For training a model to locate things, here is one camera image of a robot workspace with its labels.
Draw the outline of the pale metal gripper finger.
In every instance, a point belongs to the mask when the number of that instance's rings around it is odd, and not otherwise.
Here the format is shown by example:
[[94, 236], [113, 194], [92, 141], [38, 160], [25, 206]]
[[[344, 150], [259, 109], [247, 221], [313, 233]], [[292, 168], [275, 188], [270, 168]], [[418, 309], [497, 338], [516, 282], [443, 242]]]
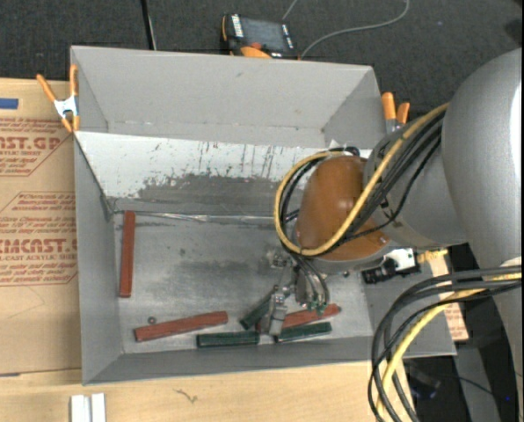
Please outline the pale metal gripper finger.
[[286, 297], [275, 294], [270, 301], [267, 332], [271, 336], [279, 336], [287, 315]]

